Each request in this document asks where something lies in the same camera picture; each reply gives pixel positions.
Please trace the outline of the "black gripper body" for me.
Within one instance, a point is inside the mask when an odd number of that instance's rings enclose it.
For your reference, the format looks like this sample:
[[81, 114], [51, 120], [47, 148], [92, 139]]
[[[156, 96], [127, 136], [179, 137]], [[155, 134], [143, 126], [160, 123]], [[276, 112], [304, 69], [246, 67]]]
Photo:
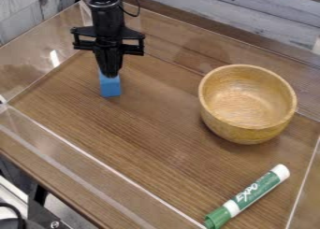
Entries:
[[122, 54], [143, 56], [144, 34], [126, 26], [112, 36], [98, 36], [92, 26], [72, 27], [75, 50], [111, 50], [116, 49]]

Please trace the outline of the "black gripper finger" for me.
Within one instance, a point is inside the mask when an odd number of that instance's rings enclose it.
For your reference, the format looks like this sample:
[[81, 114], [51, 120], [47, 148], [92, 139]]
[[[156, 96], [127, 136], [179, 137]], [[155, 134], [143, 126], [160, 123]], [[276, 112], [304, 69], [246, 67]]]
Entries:
[[95, 49], [93, 54], [95, 54], [95, 58], [96, 58], [96, 62], [98, 62], [100, 71], [102, 71], [103, 75], [107, 76], [107, 56], [104, 54], [104, 50]]
[[110, 77], [115, 78], [122, 69], [122, 50], [115, 49], [110, 52]]

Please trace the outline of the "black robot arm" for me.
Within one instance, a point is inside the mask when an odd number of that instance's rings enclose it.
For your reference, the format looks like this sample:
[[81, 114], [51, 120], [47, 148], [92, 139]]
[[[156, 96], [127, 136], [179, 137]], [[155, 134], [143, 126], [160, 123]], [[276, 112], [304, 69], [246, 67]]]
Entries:
[[138, 17], [123, 9], [122, 0], [85, 0], [91, 12], [91, 26], [72, 27], [75, 50], [89, 50], [96, 58], [102, 74], [115, 78], [122, 69], [124, 54], [143, 56], [144, 34], [124, 24], [124, 14]]

